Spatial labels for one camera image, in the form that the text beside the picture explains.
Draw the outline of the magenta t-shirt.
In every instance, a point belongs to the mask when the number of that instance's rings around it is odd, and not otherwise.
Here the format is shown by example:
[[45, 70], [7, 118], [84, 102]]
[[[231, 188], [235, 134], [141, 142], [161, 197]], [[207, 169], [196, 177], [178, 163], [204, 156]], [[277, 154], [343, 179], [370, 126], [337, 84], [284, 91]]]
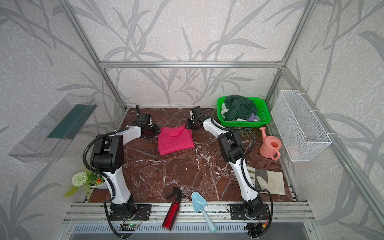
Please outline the magenta t-shirt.
[[158, 150], [161, 156], [193, 149], [195, 146], [192, 136], [192, 131], [185, 126], [176, 128], [161, 128], [161, 133], [158, 135]]

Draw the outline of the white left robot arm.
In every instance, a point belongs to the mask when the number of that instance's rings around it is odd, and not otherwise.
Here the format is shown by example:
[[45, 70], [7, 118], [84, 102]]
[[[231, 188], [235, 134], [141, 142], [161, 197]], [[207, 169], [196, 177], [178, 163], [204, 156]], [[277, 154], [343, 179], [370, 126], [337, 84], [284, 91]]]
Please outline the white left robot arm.
[[112, 133], [98, 135], [90, 144], [90, 164], [107, 183], [112, 215], [133, 216], [137, 212], [134, 197], [123, 174], [124, 145], [139, 139], [151, 139], [160, 134], [160, 128], [150, 114], [137, 114], [134, 123]]

